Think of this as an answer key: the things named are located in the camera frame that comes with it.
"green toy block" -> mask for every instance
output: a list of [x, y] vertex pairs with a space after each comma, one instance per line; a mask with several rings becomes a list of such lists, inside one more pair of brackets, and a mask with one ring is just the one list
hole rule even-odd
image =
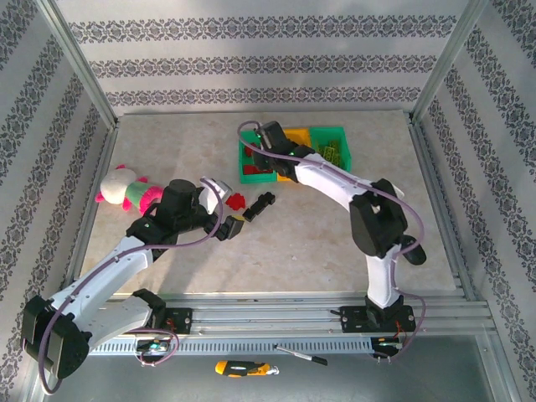
[[[242, 137], [249, 143], [254, 143], [260, 146], [260, 140], [253, 131], [243, 131]], [[240, 182], [248, 183], [270, 183], [277, 181], [277, 173], [259, 173], [259, 174], [244, 174], [244, 165], [253, 165], [253, 157], [248, 157], [245, 154], [245, 146], [242, 142], [238, 142], [238, 171]]]
[[311, 133], [311, 144], [315, 151], [324, 155], [325, 147], [334, 148], [336, 151], [331, 158], [336, 158], [335, 154], [338, 154], [340, 162], [336, 163], [337, 160], [330, 162], [347, 172], [352, 170], [352, 155], [348, 149], [346, 135], [342, 127], [311, 127], [309, 132]]
[[333, 156], [334, 155], [335, 155], [335, 148], [324, 147], [324, 153], [322, 154], [324, 159], [326, 159], [328, 162], [333, 163]]

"beige tile floor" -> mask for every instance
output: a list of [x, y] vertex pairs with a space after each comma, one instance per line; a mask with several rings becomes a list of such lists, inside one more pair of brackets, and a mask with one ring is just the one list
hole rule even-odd
[[[312, 188], [295, 183], [240, 184], [236, 127], [245, 120], [278, 120], [286, 127], [343, 126], [353, 157], [352, 172], [387, 178], [425, 222], [422, 266], [401, 260], [399, 286], [407, 290], [452, 290], [454, 281], [436, 219], [401, 111], [306, 113], [210, 113], [124, 116], [111, 168], [125, 163], [151, 183], [185, 178], [198, 185], [203, 175], [222, 179], [252, 204], [266, 191], [274, 205], [233, 240], [210, 240], [198, 247], [170, 250], [127, 282], [120, 293], [146, 287], [161, 294], [235, 291], [365, 291], [364, 255], [353, 243], [348, 213]], [[226, 207], [226, 213], [232, 213]], [[140, 215], [101, 204], [82, 272], [102, 259]], [[408, 218], [409, 233], [416, 235]], [[179, 237], [188, 242], [203, 231]]]

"pink stuffed toy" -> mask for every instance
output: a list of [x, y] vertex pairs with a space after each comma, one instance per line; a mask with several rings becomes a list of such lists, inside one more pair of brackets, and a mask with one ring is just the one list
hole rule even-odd
[[149, 184], [146, 177], [137, 178], [134, 171], [125, 165], [108, 172], [100, 185], [100, 192], [95, 197], [97, 203], [108, 201], [110, 204], [122, 204], [125, 211], [134, 205], [142, 214], [153, 202], [162, 198], [164, 191], [161, 187]]

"metal frame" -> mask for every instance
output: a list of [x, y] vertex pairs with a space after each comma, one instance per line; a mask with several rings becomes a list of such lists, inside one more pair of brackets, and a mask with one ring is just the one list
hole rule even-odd
[[461, 258], [460, 246], [457, 243], [456, 235], [452, 222], [447, 218], [448, 210], [441, 197], [441, 189], [434, 168], [432, 165], [431, 155], [426, 150], [424, 144], [423, 132], [419, 125], [410, 122], [409, 115], [406, 114], [408, 129], [410, 130], [411, 140], [417, 155], [417, 161], [420, 165], [420, 170], [425, 180], [425, 186], [430, 195], [430, 203], [434, 211], [435, 220], [439, 228], [443, 245], [445, 246], [446, 257], [449, 260], [452, 270], [459, 276], [461, 286], [465, 292], [465, 296], [469, 301], [479, 300], [474, 292], [471, 284], [471, 278], [467, 272], [466, 266]]
[[[461, 288], [450, 295], [425, 294], [426, 316], [419, 336], [497, 333], [487, 302], [467, 301]], [[340, 317], [330, 313], [341, 306], [364, 306], [365, 293], [289, 292], [183, 295], [166, 298], [168, 307], [193, 309], [187, 339], [370, 338], [370, 333], [343, 333]], [[112, 306], [120, 299], [109, 301]], [[419, 319], [419, 301], [406, 299]], [[392, 336], [375, 333], [375, 337]]]
[[475, 22], [487, 6], [488, 0], [469, 0], [466, 7], [461, 13], [458, 23], [454, 27], [452, 34], [447, 41], [445, 48], [441, 52], [437, 63], [435, 63], [430, 77], [426, 81], [425, 87], [420, 92], [419, 99], [415, 103], [415, 107], [411, 111], [413, 116], [412, 121], [418, 123], [422, 116], [426, 113], [426, 108], [432, 101], [441, 82], [450, 69], [454, 59], [463, 47], [464, 42], [469, 36], [469, 31], [472, 29]]
[[116, 114], [112, 110], [101, 85], [80, 50], [80, 46], [76, 42], [58, 5], [54, 0], [35, 0], [35, 2], [49, 25], [50, 30], [58, 40], [65, 56], [67, 56], [67, 59], [75, 70], [75, 73], [80, 78], [80, 81], [82, 81], [84, 89], [88, 92], [91, 101], [99, 111], [100, 117], [104, 120], [106, 127], [112, 128], [117, 123]]
[[[103, 343], [92, 356], [132, 356], [136, 352], [137, 338], [116, 338]], [[316, 354], [373, 353], [370, 338], [265, 338], [265, 339], [196, 339], [183, 338], [178, 346], [181, 356], [250, 356], [280, 354], [274, 344], [298, 352]]]
[[521, 402], [518, 387], [498, 334], [484, 333], [475, 338], [495, 400]]

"white wall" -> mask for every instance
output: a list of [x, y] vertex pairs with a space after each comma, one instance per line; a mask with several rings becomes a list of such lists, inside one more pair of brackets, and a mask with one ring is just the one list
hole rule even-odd
[[24, 304], [62, 283], [107, 129], [31, 0], [0, 0], [0, 401], [29, 357]]
[[467, 0], [59, 0], [118, 116], [409, 110]]
[[535, 6], [490, 2], [422, 125], [523, 400], [536, 399]]

